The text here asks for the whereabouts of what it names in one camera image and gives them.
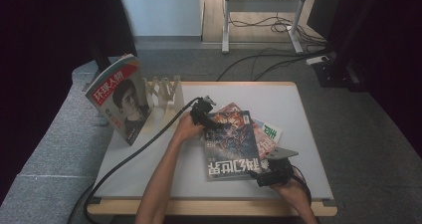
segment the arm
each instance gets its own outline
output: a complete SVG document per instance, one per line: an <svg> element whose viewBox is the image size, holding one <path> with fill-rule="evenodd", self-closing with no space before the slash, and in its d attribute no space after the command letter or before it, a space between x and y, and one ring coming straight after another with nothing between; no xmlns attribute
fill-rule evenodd
<svg viewBox="0 0 422 224"><path fill-rule="evenodd" d="M181 145L184 140L195 136L203 128L202 125L193 124L192 116L188 113L184 113L180 118L179 125L145 188L142 201L137 209L136 224L162 223Z"/></svg>
<svg viewBox="0 0 422 224"><path fill-rule="evenodd" d="M308 202L307 195L298 182L291 178L285 185L274 184L270 187L279 193L279 195L282 196L293 208L295 208L305 223L317 224L314 212Z"/></svg>

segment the white wall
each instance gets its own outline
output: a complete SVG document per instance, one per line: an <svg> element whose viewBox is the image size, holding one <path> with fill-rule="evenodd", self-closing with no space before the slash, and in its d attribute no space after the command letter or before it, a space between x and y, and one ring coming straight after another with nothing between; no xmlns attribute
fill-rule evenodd
<svg viewBox="0 0 422 224"><path fill-rule="evenodd" d="M199 0L121 0L133 36L200 36Z"/></svg>

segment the magazine cover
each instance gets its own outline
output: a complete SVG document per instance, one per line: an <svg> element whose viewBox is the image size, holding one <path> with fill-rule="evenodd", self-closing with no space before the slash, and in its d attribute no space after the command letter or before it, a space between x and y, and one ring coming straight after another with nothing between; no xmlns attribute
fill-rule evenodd
<svg viewBox="0 0 422 224"><path fill-rule="evenodd" d="M267 134L273 141L279 142L280 137L282 136L283 129L275 126L273 124L267 123L265 121L261 121L257 118L252 118L254 123Z"/></svg>
<svg viewBox="0 0 422 224"><path fill-rule="evenodd" d="M92 82L86 97L132 145L150 113L137 57L126 55L111 64Z"/></svg>
<svg viewBox="0 0 422 224"><path fill-rule="evenodd" d="M208 178L218 179L261 172L260 157L249 112L215 112L208 116L223 123L204 131Z"/></svg>
<svg viewBox="0 0 422 224"><path fill-rule="evenodd" d="M241 109L235 104L230 103L227 106L221 108L218 112L239 112ZM277 147L277 143L272 140L264 131L254 122L252 118L252 127L254 129L255 140L258 145L258 152L260 158L265 159L265 156Z"/></svg>

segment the cable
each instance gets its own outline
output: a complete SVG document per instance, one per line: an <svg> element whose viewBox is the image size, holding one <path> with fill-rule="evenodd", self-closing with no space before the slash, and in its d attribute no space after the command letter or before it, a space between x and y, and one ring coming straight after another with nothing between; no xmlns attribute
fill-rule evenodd
<svg viewBox="0 0 422 224"><path fill-rule="evenodd" d="M313 203L313 197L311 195L311 190L307 185L307 181L305 180L305 177L302 174L300 169L298 169L294 165L292 165L292 167L295 168L301 174L301 177L302 177L302 179L301 179L300 177L297 177L296 175L292 175L292 179L295 180L297 183L299 183L304 188L304 192L305 192L305 194L307 195L307 198L308 198L308 203L311 206L312 203Z"/></svg>
<svg viewBox="0 0 422 224"><path fill-rule="evenodd" d="M68 224L72 224L72 222L74 221L75 213L77 212L78 207L81 205L83 197L87 195L87 193L90 191L91 188L93 188L93 186L94 186L94 182L91 183L91 185L84 191L84 193L78 199L77 203L74 206L74 209L72 209L71 215L69 215Z"/></svg>
<svg viewBox="0 0 422 224"><path fill-rule="evenodd" d="M256 64L256 62L257 62L257 60L258 60L258 58L259 57L261 57L261 55L265 52L265 51L268 51L268 50L275 50L275 51L277 51L277 52L286 52L286 53L290 53L290 54L292 54L292 55L295 55L295 53L293 53L293 52L290 52L290 51L285 51L285 50L279 50L279 49L275 49L275 48L266 48L266 49L264 49L264 50L262 50L258 55L257 55L257 57L255 57L255 59L254 59L254 62L252 63L252 68L251 68L251 81L253 81L254 80L254 68L255 68L255 64Z"/></svg>
<svg viewBox="0 0 422 224"><path fill-rule="evenodd" d="M125 165L127 162L132 160L134 157L138 156L141 152L143 152L146 148L148 148L153 142L155 142L162 134L168 130L169 127L183 114L184 111L186 111L194 102L200 100L199 98L195 98L194 100L190 101L186 106L184 106L175 116L174 118L160 131L158 132L147 144L142 146L139 150L137 150L135 153L133 153L131 156L127 157L125 160L123 160L121 163L116 165L114 168L112 168L108 173L105 174L105 176L97 183L97 185L93 188L90 195L88 196L85 204L84 204L84 215L87 218L88 221L94 224L100 224L93 220L89 213L88 213L88 204L90 200L93 198L94 194L99 190L100 186L103 185L103 183L113 174L115 173L119 168L121 168L123 165Z"/></svg>
<svg viewBox="0 0 422 224"><path fill-rule="evenodd" d="M225 17L224 1L225 0L223 0L223 3L222 3L223 17ZM243 21L236 21L236 20L233 21L232 18L231 18L230 12L228 13L228 17L229 17L229 20L230 20L229 23L231 23L235 27L251 27L251 26L256 26L256 27L271 27L271 31L278 32L278 33L286 33L286 32L288 32L287 26L292 26L292 23L293 23L290 20L287 20L285 18L279 17L279 13L277 13L276 17L269 17L269 18L266 18L266 19L264 19L262 21L259 21L257 23L246 23L246 22L243 22ZM270 19L277 19L277 21L275 23L273 23L273 24L262 24L262 23L264 23L264 22L266 22L266 21L268 21ZM281 31L281 30L279 30L277 28L278 26L284 26L285 29ZM324 38L320 38L320 37L315 37L315 36L309 35L305 31L305 29L302 26L300 26L300 25L298 25L297 28L298 28L297 31L298 31L299 35L301 36L301 38L305 42L308 42L308 43L311 43L311 44L318 44L318 45L321 45L321 46L326 46L327 45L327 41Z"/></svg>
<svg viewBox="0 0 422 224"><path fill-rule="evenodd" d="M262 54L263 53L263 51L261 51L260 53L259 53L259 55L253 55L253 56L248 56L248 57L245 57L245 58L242 58L242 59L240 59L240 60L238 60L238 61L236 61L236 62L234 62L233 64L231 64L228 68L226 68L226 70L224 70L224 72L217 78L217 80L216 80L216 82L219 82L220 80L221 80L221 78L231 69L231 68L233 68L235 65L237 65L237 64L239 64L239 63L241 63L241 62L243 62L243 61L246 61L246 60L248 60L248 59L251 59L251 58L255 58L255 59L257 59L258 57L291 57L291 58L296 58L296 59L292 59L292 60L287 60L287 61L282 61L282 62L279 62L279 63L276 63L276 64L274 64L274 65L272 65L270 68L268 68L266 71L264 71L263 73L260 73L260 74L258 74L257 76L256 76L256 78L253 80L253 81L257 81L261 76L263 76L266 72L268 72L268 71L270 71L270 70L272 70L272 69L274 69L274 68L276 68L278 65L281 65L281 64L284 64L284 63L294 63L294 62L297 62L297 61L300 61L300 60L303 60L303 59L306 59L306 58L310 58L310 57L313 57L313 56L317 56L317 55L321 55L321 54L325 54L325 53L327 53L327 52L329 52L329 51L331 51L331 49L330 48L324 48L324 49L322 49L322 50L319 50L319 51L316 51L316 52L313 52L313 53L308 53L308 54L303 54L303 55L301 55L301 54L294 54L294 53L291 53L291 55L280 55L280 54L268 54L268 55L264 55L264 54Z"/></svg>

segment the white table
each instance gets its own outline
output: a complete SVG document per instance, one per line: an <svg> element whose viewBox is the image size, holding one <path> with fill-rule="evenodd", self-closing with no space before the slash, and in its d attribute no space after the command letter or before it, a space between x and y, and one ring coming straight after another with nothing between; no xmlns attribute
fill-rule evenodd
<svg viewBox="0 0 422 224"><path fill-rule="evenodd" d="M290 158L304 174L313 195L317 216L332 216L336 207L319 158L298 89L283 82L183 82L185 103L210 96L221 106L231 102L251 117L283 129L279 146L295 150ZM97 182L115 165L133 154L156 133L143 133L133 146L114 133L105 154ZM143 190L158 164L172 131L167 131L144 152L114 173L97 191L100 203L90 204L92 214L135 214ZM297 213L269 187L256 180L207 181L204 147L197 139L185 143L180 151L167 214L173 215L254 215L287 216Z"/></svg>

